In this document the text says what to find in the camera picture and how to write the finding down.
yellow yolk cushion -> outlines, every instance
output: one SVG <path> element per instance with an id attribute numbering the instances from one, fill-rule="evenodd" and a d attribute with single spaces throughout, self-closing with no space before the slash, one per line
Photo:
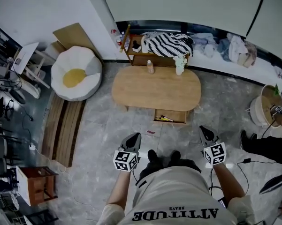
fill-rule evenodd
<path id="1" fill-rule="evenodd" d="M 77 86 L 86 77 L 85 71 L 79 68 L 71 69 L 62 78 L 63 84 L 67 88 Z"/>

open drawer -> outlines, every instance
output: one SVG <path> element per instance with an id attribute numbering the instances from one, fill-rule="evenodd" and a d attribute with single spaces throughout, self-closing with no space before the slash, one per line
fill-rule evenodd
<path id="1" fill-rule="evenodd" d="M 162 109 L 155 109 L 154 110 L 154 118 L 153 121 L 155 122 L 162 122 L 162 123 L 170 123 L 170 124 L 187 124 L 187 113 L 188 112 L 179 112 L 179 111 L 171 111 L 171 110 L 162 110 Z M 161 116 L 165 116 L 172 121 L 163 121 L 160 119 Z"/>

white vase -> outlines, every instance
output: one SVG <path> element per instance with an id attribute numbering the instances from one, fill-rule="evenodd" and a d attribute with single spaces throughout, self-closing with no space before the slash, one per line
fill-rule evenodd
<path id="1" fill-rule="evenodd" d="M 184 67 L 183 66 L 179 66 L 179 67 L 176 67 L 176 74 L 177 75 L 181 75 L 184 71 Z"/>

person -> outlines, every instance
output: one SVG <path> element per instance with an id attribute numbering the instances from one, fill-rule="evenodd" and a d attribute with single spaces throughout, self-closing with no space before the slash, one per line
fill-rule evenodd
<path id="1" fill-rule="evenodd" d="M 282 126 L 282 115 L 275 114 L 275 120 Z M 257 139 L 258 135 L 253 134 L 251 138 L 247 137 L 246 131 L 241 131 L 241 149 L 246 152 L 262 155 L 268 159 L 282 164 L 282 137 L 272 137 Z"/>
<path id="2" fill-rule="evenodd" d="M 167 167 L 153 150 L 149 163 L 141 172 L 133 208 L 124 210 L 130 184 L 130 172 L 121 171 L 107 200 L 98 225 L 127 224 L 254 224 L 249 196 L 235 177 L 221 163 L 214 165 L 228 208 L 209 194 L 206 181 L 194 161 L 180 159 L 173 152 Z"/>

white box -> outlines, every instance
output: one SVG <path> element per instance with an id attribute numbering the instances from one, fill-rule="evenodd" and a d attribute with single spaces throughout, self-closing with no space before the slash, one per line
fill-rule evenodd
<path id="1" fill-rule="evenodd" d="M 226 158 L 225 144 L 222 142 L 222 143 L 204 148 L 204 157 L 211 165 L 223 163 Z"/>
<path id="2" fill-rule="evenodd" d="M 113 162 L 115 169 L 130 172 L 137 165 L 137 154 L 116 150 Z"/>

